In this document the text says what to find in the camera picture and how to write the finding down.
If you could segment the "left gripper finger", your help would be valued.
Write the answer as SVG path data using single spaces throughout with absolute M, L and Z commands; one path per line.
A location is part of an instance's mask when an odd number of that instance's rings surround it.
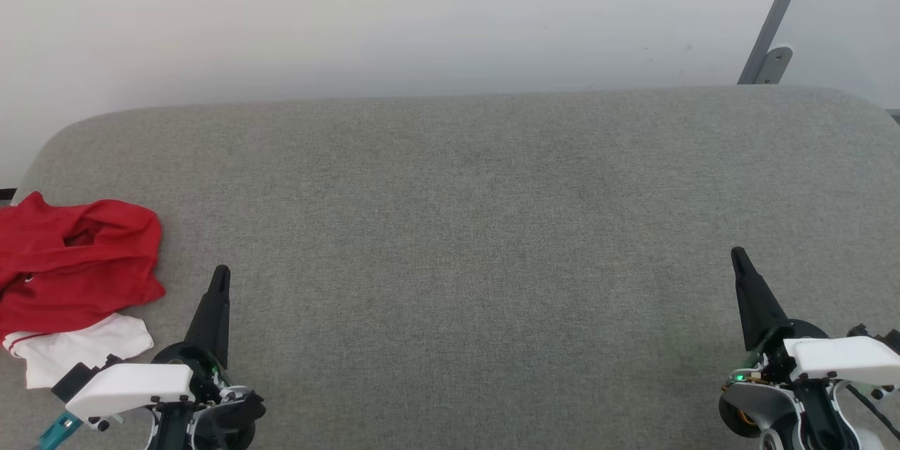
M 223 368 L 229 355 L 229 281 L 231 270 L 218 265 L 194 312 L 185 341 L 205 348 Z

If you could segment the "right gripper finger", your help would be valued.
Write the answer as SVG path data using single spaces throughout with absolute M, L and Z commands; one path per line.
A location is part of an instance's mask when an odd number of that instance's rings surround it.
M 788 321 L 788 316 L 745 248 L 731 249 L 731 263 L 743 342 L 745 349 L 752 351 L 765 341 L 772 328 Z

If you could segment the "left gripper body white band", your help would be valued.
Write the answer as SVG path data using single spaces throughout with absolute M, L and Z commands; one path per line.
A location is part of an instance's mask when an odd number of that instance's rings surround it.
M 98 431 L 127 411 L 148 409 L 153 431 L 241 431 L 243 387 L 205 348 L 170 345 L 150 364 L 111 356 L 102 368 L 77 364 L 65 376 L 65 430 Z

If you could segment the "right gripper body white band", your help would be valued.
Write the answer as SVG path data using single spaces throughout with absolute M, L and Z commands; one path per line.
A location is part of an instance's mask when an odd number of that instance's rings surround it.
M 774 326 L 750 351 L 747 382 L 788 385 L 845 382 L 896 388 L 899 380 L 898 330 L 871 335 L 859 324 L 846 337 L 831 338 L 804 321 Z

